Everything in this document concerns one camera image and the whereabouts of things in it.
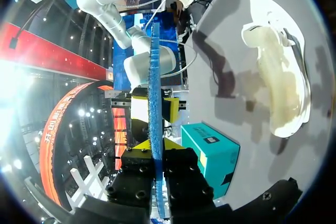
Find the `gray table surface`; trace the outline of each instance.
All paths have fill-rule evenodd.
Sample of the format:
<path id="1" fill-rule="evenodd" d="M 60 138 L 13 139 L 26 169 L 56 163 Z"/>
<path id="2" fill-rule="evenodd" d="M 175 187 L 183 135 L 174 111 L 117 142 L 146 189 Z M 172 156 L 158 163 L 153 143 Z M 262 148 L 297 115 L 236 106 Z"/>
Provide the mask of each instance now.
<path id="1" fill-rule="evenodd" d="M 240 36 L 252 22 L 249 0 L 214 0 L 187 44 L 198 53 L 188 68 L 190 123 L 204 121 L 241 145 L 232 183 L 218 204 L 236 209 L 280 179 L 307 191 L 324 160 L 331 128 L 334 71 L 323 21 L 312 0 L 274 0 L 297 22 L 305 40 L 312 89 L 310 121 L 289 140 L 269 130 L 268 92 L 256 68 L 257 49 Z M 187 62 L 193 51 L 185 47 Z"/>

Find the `black screw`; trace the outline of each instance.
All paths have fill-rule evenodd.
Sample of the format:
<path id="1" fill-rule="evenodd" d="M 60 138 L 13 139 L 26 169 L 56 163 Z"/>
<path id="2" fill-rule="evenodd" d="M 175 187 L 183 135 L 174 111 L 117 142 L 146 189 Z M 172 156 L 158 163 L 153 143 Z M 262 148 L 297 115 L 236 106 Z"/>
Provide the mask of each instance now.
<path id="1" fill-rule="evenodd" d="M 202 193 L 205 194 L 205 195 L 213 196 L 214 189 L 211 186 L 208 186 L 208 187 L 206 187 L 205 189 L 202 190 Z"/>
<path id="2" fill-rule="evenodd" d="M 262 200 L 270 200 L 272 197 L 272 194 L 269 192 L 264 192 L 264 194 L 262 195 Z"/>
<path id="3" fill-rule="evenodd" d="M 176 193 L 173 193 L 173 194 L 170 194 L 170 199 L 171 200 L 178 200 L 180 198 L 181 194 L 176 192 Z"/>
<path id="4" fill-rule="evenodd" d="M 138 199 L 138 200 L 142 200 L 144 198 L 146 198 L 146 193 L 145 191 L 138 191 L 135 195 L 135 197 Z"/>
<path id="5" fill-rule="evenodd" d="M 140 170 L 141 173 L 144 173 L 148 170 L 148 168 L 147 168 L 147 166 L 141 166 L 139 170 Z"/>
<path id="6" fill-rule="evenodd" d="M 107 188 L 107 193 L 108 193 L 109 196 L 116 195 L 116 191 L 115 191 L 115 189 L 112 186 L 110 186 L 110 187 Z"/>
<path id="7" fill-rule="evenodd" d="M 175 168 L 174 167 L 168 168 L 168 171 L 169 171 L 169 173 L 174 173 Z"/>

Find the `teal box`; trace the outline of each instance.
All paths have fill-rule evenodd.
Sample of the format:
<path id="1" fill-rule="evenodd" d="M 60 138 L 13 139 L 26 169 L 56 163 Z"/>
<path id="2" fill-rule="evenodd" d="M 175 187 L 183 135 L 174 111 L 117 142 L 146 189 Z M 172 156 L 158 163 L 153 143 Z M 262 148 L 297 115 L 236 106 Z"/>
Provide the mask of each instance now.
<path id="1" fill-rule="evenodd" d="M 240 146 L 204 123 L 181 126 L 182 146 L 191 147 L 214 198 L 226 194 L 232 180 Z"/>

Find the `white shoe sole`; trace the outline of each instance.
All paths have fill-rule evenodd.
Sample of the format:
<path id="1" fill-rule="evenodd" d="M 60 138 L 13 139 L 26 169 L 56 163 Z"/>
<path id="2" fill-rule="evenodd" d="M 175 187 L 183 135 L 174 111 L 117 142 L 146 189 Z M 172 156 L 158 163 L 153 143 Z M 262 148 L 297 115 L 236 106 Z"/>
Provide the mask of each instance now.
<path id="1" fill-rule="evenodd" d="M 270 94 L 270 131 L 278 137 L 290 137 L 305 120 L 308 93 L 293 51 L 282 45 L 271 26 L 247 24 L 241 35 L 247 46 L 258 48 L 259 74 Z"/>

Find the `red banner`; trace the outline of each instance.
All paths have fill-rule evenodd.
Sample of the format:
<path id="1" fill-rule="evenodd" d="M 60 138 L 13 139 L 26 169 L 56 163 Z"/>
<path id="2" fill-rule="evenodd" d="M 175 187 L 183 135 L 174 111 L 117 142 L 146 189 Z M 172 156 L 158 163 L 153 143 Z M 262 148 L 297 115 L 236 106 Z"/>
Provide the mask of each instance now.
<path id="1" fill-rule="evenodd" d="M 56 105 L 56 107 L 50 114 L 47 124 L 43 130 L 40 145 L 40 172 L 41 172 L 42 184 L 46 192 L 46 195 L 59 205 L 61 204 L 58 198 L 57 191 L 55 189 L 54 179 L 52 176 L 52 168 L 53 168 L 52 156 L 54 154 L 54 145 L 57 130 L 69 104 L 81 90 L 83 90 L 90 84 L 92 84 L 92 82 L 82 84 L 80 86 L 75 87 L 69 93 L 67 93 L 59 101 L 59 103 Z"/>

